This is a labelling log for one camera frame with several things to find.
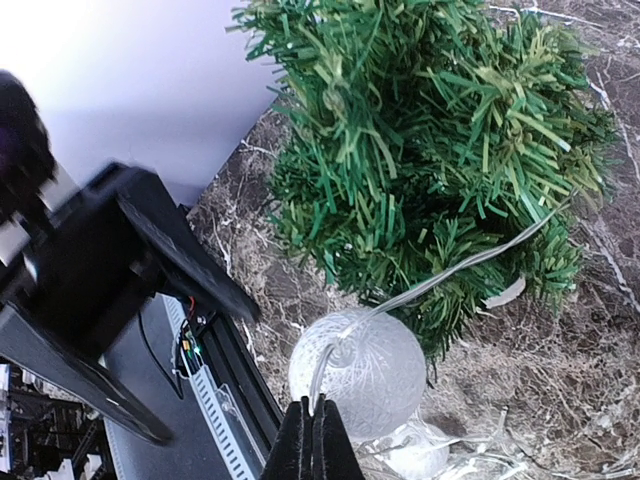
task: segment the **white wall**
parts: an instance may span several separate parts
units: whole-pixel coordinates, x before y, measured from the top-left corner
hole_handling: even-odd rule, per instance
[[[240,0],[0,0],[0,68],[23,80],[78,183],[106,159],[192,203],[269,106],[275,69],[227,34]]]

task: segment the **electrical wire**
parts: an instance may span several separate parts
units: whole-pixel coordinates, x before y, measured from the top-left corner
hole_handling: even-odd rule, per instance
[[[175,392],[176,396],[180,400],[184,400],[184,391],[182,390],[182,381],[180,380],[180,376],[176,373],[175,375],[176,381],[174,382],[169,376],[169,374],[167,373],[167,371],[164,369],[160,361],[158,360],[158,357],[156,357],[155,353],[153,353],[153,349],[151,348],[151,345],[149,344],[149,340],[147,339],[147,334],[144,331],[144,322],[142,321],[142,314],[140,312],[138,312],[138,327],[140,328],[140,335],[142,336],[142,341],[144,342],[144,345],[147,348],[149,355],[151,355],[151,358],[153,359],[153,363],[155,363],[156,367],[158,367],[158,370],[160,370],[160,373],[162,374],[162,376],[167,380],[167,382],[171,386],[171,389]]]

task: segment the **white ball ornament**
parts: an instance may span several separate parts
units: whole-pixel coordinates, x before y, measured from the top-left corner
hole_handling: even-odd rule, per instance
[[[294,401],[310,396],[314,370],[326,347],[369,309],[331,313],[309,327],[291,356],[289,387]],[[413,333],[386,313],[376,315],[347,336],[331,354],[320,393],[336,402],[354,442],[391,434],[420,404],[426,363]]]

